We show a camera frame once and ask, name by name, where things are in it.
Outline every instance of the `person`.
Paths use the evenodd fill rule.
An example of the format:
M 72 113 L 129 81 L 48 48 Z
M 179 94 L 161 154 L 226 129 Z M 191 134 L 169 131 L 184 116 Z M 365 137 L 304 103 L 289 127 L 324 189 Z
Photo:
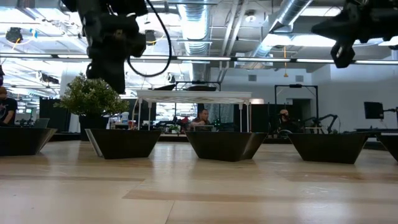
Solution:
M 16 100 L 7 97 L 7 90 L 0 86 L 0 123 L 2 126 L 12 126 L 18 109 Z
M 210 125 L 210 121 L 208 120 L 209 118 L 209 111 L 206 109 L 203 109 L 199 112 L 199 115 L 197 118 L 195 118 L 190 125 L 190 130 L 193 131 L 193 127 L 195 126 L 203 126 L 203 125 Z
M 280 115 L 280 127 L 279 131 L 281 130 L 288 130 L 291 131 L 292 133 L 297 133 L 298 132 L 298 127 L 297 125 L 291 120 L 289 117 L 289 112 L 286 109 L 283 109 L 279 112 Z

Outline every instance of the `black cable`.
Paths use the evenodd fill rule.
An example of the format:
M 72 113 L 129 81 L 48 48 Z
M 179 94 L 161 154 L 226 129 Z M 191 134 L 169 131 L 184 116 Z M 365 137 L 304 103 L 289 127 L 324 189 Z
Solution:
M 170 62 L 172 61 L 172 56 L 173 56 L 173 55 L 172 55 L 172 41 L 171 41 L 171 39 L 170 39 L 169 32 L 167 32 L 166 26 L 164 26 L 164 23 L 163 23 L 162 19 L 160 18 L 160 16 L 158 15 L 158 13 L 157 13 L 157 11 L 156 11 L 154 5 L 153 5 L 149 0 L 146 0 L 146 1 L 148 2 L 148 5 L 150 6 L 150 8 L 152 8 L 152 10 L 154 11 L 154 13 L 155 13 L 157 19 L 159 20 L 159 22 L 160 22 L 160 24 L 161 24 L 161 26 L 162 26 L 162 28 L 163 28 L 163 30 L 164 30 L 164 33 L 165 33 L 165 35 L 166 35 L 166 37 L 167 37 L 167 42 L 168 42 L 168 44 L 169 44 L 169 57 L 168 57 L 168 59 L 167 59 L 166 66 L 163 68 L 163 70 L 162 70 L 161 72 L 158 72 L 158 73 L 155 73 L 155 74 L 152 74 L 152 75 L 145 75 L 145 74 L 142 74 L 141 72 L 138 72 L 138 71 L 131 65 L 130 57 L 127 58 L 127 64 L 130 66 L 131 70 L 133 70 L 136 74 L 138 74 L 138 75 L 140 75 L 140 76 L 142 76 L 142 77 L 156 77 L 156 76 L 158 76 L 158 75 L 163 74 L 163 73 L 169 68 L 169 65 L 170 65 Z

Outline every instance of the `silver ductwork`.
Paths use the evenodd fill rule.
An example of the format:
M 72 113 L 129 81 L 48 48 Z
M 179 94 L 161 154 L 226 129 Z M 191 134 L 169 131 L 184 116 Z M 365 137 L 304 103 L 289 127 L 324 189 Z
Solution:
M 182 21 L 182 36 L 187 40 L 205 40 L 208 37 L 210 8 L 207 5 L 179 4 L 178 11 Z M 188 55 L 208 55 L 209 45 L 203 42 L 186 42 Z M 210 65 L 192 63 L 191 81 L 209 81 Z
M 252 52 L 252 57 L 266 57 L 272 49 L 268 46 L 266 37 L 270 32 L 277 32 L 278 29 L 287 27 L 290 32 L 293 30 L 293 23 L 297 20 L 304 9 L 311 4 L 313 0 L 284 0 L 280 5 L 279 11 L 275 14 L 267 16 L 264 21 L 262 33 L 265 34 L 264 39 L 258 47 Z M 248 69 L 255 68 L 257 63 L 247 63 L 243 67 Z

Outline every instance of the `ceiling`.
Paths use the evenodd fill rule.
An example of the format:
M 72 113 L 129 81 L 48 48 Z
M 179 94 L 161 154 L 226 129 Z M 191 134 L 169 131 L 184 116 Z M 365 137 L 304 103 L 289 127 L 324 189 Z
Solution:
M 85 38 L 80 38 L 81 22 L 76 12 L 62 11 L 64 7 L 58 7 L 59 0 L 36 0 L 36 5 L 40 2 L 47 2 L 47 5 L 41 5 L 40 8 L 23 9 L 16 8 L 16 0 L 5 0 L 0 2 L 0 52 L 15 53 L 15 54 L 85 54 L 87 41 Z M 169 0 L 170 12 L 175 12 L 178 7 L 172 3 L 186 3 L 190 0 Z M 210 17 L 208 21 L 209 35 L 205 40 L 209 45 L 207 56 L 220 56 L 222 54 L 223 42 L 227 33 L 228 21 L 233 20 L 233 28 L 229 35 L 227 46 L 231 44 L 231 54 L 249 54 L 252 52 L 264 39 L 265 35 L 262 32 L 264 20 L 267 16 L 277 12 L 280 8 L 281 0 L 274 1 L 252 1 L 250 0 L 246 6 L 245 11 L 241 11 L 242 0 L 238 5 L 238 10 L 234 18 L 231 18 L 231 10 L 233 8 L 234 0 L 211 0 L 208 7 L 210 8 Z M 310 34 L 311 26 L 321 22 L 327 16 L 334 16 L 340 11 L 344 1 L 340 0 L 314 0 L 302 15 L 295 21 L 294 28 L 291 33 L 281 34 L 291 37 L 297 35 Z M 252 21 L 246 20 L 247 16 L 243 16 L 239 24 L 240 13 L 246 13 L 253 10 L 252 14 L 255 19 Z M 170 36 L 172 38 L 172 49 L 174 55 L 186 55 L 185 43 L 187 42 L 183 36 L 183 28 L 180 15 L 173 13 L 161 13 L 163 22 L 165 23 Z M 137 18 L 141 31 L 146 29 L 155 30 L 157 42 L 148 46 L 144 55 L 167 55 L 168 45 L 161 26 L 153 13 L 147 16 Z M 22 28 L 22 35 L 24 40 L 21 44 L 14 45 L 6 40 L 6 32 L 10 27 Z M 193 27 L 191 32 L 195 32 L 196 27 Z M 239 29 L 235 41 L 231 40 L 235 29 Z M 275 46 L 271 49 L 270 54 L 273 57 L 288 57 L 288 58 L 331 58 L 330 46 L 314 47 L 311 44 Z M 386 46 L 379 46 L 378 42 L 359 45 L 355 47 L 355 59 L 382 59 L 391 54 L 391 51 Z M 59 85 L 51 85 L 51 88 L 39 88 L 40 86 L 47 86 L 48 83 L 40 81 L 41 74 L 50 75 L 61 81 L 62 74 L 68 70 L 68 67 L 78 68 L 74 69 L 76 72 L 84 72 L 88 62 L 79 60 L 29 60 L 21 58 L 9 58 L 3 64 L 3 70 L 6 73 L 4 77 L 5 85 L 16 85 L 18 88 L 13 89 L 13 92 L 22 96 L 33 95 L 38 96 L 57 96 L 59 95 Z M 135 67 L 138 70 L 146 73 L 153 73 L 162 70 L 164 63 L 136 63 Z M 218 67 L 219 63 L 210 63 L 211 67 Z M 284 63 L 274 63 L 272 66 L 264 67 L 266 69 L 284 68 Z M 304 68 L 307 72 L 312 72 L 322 64 L 291 64 L 289 68 Z M 127 86 L 134 90 L 136 88 L 153 88 L 168 84 L 169 74 L 175 75 L 176 80 L 189 81 L 190 64 L 189 63 L 173 63 L 164 73 L 156 78 L 143 79 L 131 71 L 128 66 L 125 66 L 127 71 L 126 81 Z M 129 96 L 134 96 L 134 91 L 127 93 Z

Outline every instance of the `white wall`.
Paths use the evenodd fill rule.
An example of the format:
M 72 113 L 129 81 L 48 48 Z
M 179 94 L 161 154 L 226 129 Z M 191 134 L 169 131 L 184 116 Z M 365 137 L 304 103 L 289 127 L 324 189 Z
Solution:
M 320 116 L 337 114 L 341 120 L 340 131 L 370 126 L 385 128 L 379 120 L 365 119 L 364 101 L 381 102 L 385 110 L 398 106 L 396 66 L 350 65 L 336 68 L 325 65 L 312 73 L 312 81 L 319 86 Z M 385 113 L 384 116 L 388 128 L 397 128 L 394 113 Z
M 218 69 L 211 69 L 211 80 L 217 80 Z M 307 73 L 305 69 L 287 69 L 289 77 L 284 77 L 285 70 L 280 69 L 274 71 L 273 69 L 260 69 L 260 70 L 245 70 L 231 68 L 227 71 L 223 80 L 222 91 L 246 91 L 251 92 L 253 98 L 262 98 L 264 103 L 274 103 L 274 85 L 289 85 L 295 84 L 295 76 L 303 75 L 303 85 L 311 85 L 312 74 Z M 249 82 L 248 75 L 257 75 L 256 82 Z M 278 88 L 278 103 L 283 104 L 292 102 L 289 99 L 313 99 L 314 96 L 306 89 L 290 89 Z

